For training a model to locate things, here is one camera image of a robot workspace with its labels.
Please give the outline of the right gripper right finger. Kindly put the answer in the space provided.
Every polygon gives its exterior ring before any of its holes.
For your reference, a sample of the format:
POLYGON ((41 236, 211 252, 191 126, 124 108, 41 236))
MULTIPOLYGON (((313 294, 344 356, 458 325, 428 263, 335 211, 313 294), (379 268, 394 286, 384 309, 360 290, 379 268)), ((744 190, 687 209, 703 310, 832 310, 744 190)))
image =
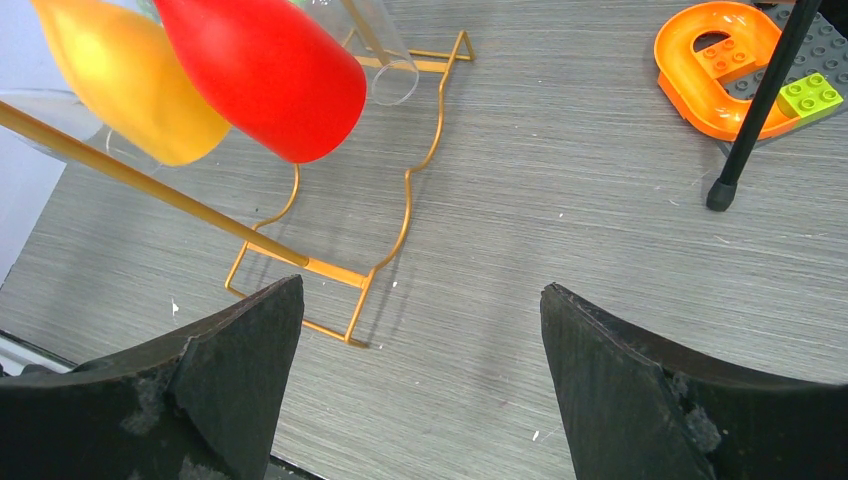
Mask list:
POLYGON ((541 335, 580 479, 843 479, 847 388, 706 355, 552 283, 541 335))

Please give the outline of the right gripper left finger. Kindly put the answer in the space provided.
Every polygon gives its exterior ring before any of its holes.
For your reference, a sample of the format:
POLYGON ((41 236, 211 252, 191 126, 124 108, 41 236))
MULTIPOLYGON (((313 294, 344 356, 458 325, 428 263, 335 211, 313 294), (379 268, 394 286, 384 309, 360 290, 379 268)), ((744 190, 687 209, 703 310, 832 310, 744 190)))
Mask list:
POLYGON ((304 314, 302 279, 66 373, 1 381, 5 479, 261 479, 304 314))

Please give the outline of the clear wine glass front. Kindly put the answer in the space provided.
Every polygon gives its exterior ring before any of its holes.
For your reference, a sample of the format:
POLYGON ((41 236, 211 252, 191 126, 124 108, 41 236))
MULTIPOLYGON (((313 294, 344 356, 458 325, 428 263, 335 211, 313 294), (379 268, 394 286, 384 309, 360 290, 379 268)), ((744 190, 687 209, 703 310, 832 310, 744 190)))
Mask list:
POLYGON ((1 101, 145 174, 153 176, 164 168, 101 121, 70 91, 2 89, 1 101))

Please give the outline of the gold wire glass rack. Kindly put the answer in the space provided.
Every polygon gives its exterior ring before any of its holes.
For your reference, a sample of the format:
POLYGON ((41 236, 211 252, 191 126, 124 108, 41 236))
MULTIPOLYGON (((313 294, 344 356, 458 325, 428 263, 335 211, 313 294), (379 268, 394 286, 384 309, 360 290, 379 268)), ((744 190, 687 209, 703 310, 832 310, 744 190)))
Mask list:
MULTIPOLYGON (((450 47, 445 2, 386 1, 400 35, 424 49, 450 47)), ((1 1, 1 87, 66 90, 28 1, 1 1)), ((262 232, 288 247, 357 271, 390 249, 403 216, 403 170, 425 156, 435 128, 438 78, 422 75, 400 106, 371 101, 346 142, 301 167, 292 210, 262 232)), ((1 175, 12 161, 63 170, 1 289, 1 329, 82 362, 136 345, 237 301, 224 278, 242 241, 76 161, 36 151, 1 128, 1 175)), ((282 209, 293 165, 231 130, 208 156, 166 167, 113 135, 110 150, 184 194, 250 226, 282 209)), ((251 293, 300 273, 308 319, 350 318, 353 287, 250 252, 233 286, 251 293)))

